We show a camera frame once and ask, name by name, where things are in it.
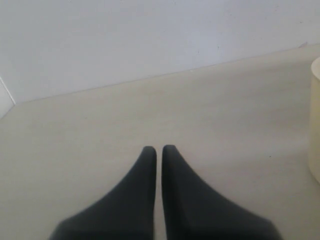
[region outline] wall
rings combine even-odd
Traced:
[[[320,43],[319,0],[0,3],[17,103]]]
[[[5,85],[0,79],[0,119],[14,106]]]

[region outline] white wall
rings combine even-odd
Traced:
[[[0,119],[14,106],[6,87],[0,79]]]
[[[319,0],[0,3],[0,76],[16,102],[320,43]]]

